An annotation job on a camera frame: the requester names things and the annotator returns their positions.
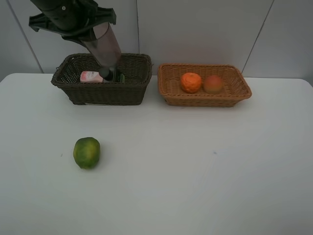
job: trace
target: green object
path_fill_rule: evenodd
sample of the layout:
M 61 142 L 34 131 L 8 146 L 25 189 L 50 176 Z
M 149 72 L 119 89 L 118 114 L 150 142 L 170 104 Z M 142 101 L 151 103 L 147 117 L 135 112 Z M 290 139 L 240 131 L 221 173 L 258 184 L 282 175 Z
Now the green object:
M 74 160 L 82 169 L 93 169 L 99 162 L 100 143 L 93 137 L 79 139 L 74 147 Z

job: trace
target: dark wicker basket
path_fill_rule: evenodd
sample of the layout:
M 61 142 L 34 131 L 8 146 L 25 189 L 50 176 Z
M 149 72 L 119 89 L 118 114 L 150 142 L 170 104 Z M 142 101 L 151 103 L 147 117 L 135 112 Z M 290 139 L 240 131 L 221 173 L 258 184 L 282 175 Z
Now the dark wicker basket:
M 74 54 L 58 67 L 51 83 L 77 105 L 141 104 L 152 75 L 151 58 L 144 54 L 122 54 L 117 67 L 125 75 L 125 83 L 81 83 L 83 71 L 98 71 L 100 66 L 91 54 Z

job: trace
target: light brown wicker basket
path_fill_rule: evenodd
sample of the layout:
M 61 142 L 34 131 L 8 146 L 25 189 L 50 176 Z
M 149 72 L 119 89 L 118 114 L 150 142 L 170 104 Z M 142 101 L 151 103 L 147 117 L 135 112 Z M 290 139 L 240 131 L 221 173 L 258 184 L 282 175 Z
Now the light brown wicker basket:
M 180 87 L 180 78 L 186 72 L 199 74 L 202 81 L 217 75 L 223 79 L 224 87 L 219 94 L 208 94 L 203 88 L 188 94 Z M 232 107 L 252 96 L 242 74 L 231 65 L 162 64 L 158 68 L 158 88 L 165 101 L 176 106 Z

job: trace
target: orange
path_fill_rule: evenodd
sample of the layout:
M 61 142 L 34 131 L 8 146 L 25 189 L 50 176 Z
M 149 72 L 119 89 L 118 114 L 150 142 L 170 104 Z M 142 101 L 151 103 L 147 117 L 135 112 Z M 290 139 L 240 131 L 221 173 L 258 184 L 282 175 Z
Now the orange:
M 181 79 L 181 88 L 187 93 L 196 93 L 201 87 L 201 77 L 193 72 L 185 73 Z

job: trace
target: white table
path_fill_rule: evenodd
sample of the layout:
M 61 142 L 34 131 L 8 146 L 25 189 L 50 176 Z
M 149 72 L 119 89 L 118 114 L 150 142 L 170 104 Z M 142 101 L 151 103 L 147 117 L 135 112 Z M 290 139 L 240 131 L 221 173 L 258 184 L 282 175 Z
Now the white table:
M 311 235 L 313 88 L 247 78 L 234 108 L 75 106 L 51 75 L 0 83 L 1 235 Z M 73 160 L 95 137 L 93 171 Z

